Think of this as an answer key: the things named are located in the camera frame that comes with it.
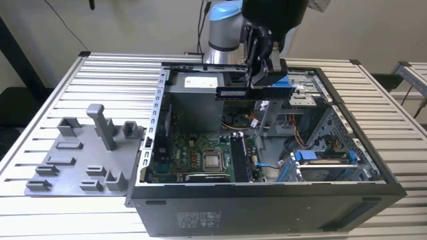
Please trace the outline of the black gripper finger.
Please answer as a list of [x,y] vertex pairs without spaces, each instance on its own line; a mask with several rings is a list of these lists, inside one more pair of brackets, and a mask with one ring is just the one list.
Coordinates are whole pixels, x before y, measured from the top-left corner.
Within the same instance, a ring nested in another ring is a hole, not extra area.
[[274,85],[288,74],[288,66],[280,58],[283,44],[274,41],[274,34],[260,26],[247,26],[246,79],[252,88]]

